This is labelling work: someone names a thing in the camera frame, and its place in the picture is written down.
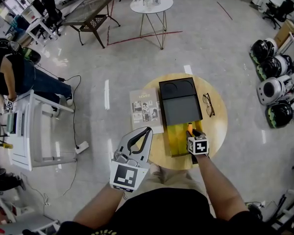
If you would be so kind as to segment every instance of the white tape line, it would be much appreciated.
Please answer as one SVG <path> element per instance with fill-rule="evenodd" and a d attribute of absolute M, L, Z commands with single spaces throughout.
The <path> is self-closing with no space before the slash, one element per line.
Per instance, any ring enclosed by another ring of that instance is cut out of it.
<path fill-rule="evenodd" d="M 184 70 L 186 74 L 193 75 L 192 68 L 190 65 L 184 65 Z"/>
<path fill-rule="evenodd" d="M 109 79 L 104 82 L 104 107 L 106 110 L 110 109 Z"/>

